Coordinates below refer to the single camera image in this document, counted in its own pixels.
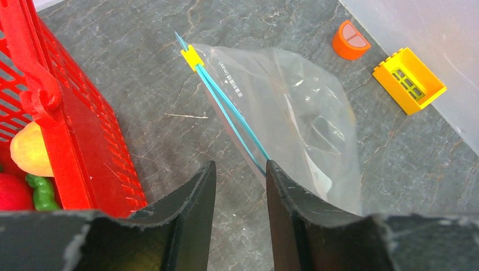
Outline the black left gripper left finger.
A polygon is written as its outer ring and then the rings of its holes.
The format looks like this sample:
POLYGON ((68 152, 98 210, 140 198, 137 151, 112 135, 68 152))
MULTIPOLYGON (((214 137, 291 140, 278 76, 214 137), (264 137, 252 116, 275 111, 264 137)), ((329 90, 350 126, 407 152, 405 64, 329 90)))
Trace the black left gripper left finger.
POLYGON ((99 210, 1 213, 2 270, 206 270, 216 164, 128 218, 99 210))

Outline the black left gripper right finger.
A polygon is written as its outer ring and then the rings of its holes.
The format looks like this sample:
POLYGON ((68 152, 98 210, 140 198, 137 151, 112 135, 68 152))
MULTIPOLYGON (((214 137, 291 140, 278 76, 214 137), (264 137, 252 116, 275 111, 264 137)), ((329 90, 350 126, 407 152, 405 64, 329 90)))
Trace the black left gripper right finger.
POLYGON ((275 270, 477 270, 478 217, 361 217, 266 166, 275 270))

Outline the clear zip top bag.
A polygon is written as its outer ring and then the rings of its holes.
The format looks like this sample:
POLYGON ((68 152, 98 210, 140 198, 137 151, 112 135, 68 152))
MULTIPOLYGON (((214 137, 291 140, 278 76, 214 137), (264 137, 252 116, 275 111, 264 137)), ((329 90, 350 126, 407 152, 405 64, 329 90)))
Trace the clear zip top bag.
POLYGON ((350 213, 363 213, 356 120, 328 71, 274 47, 190 44, 181 55, 260 181, 275 161, 295 182, 350 213))

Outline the yellow orange peach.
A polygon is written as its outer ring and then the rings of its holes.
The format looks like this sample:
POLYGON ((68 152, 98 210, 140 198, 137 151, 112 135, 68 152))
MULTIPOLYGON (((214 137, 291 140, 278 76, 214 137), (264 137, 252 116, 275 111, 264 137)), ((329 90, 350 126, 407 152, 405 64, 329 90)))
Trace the yellow orange peach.
POLYGON ((19 131, 10 142, 12 161, 24 172, 54 177, 41 127, 34 121, 19 131))

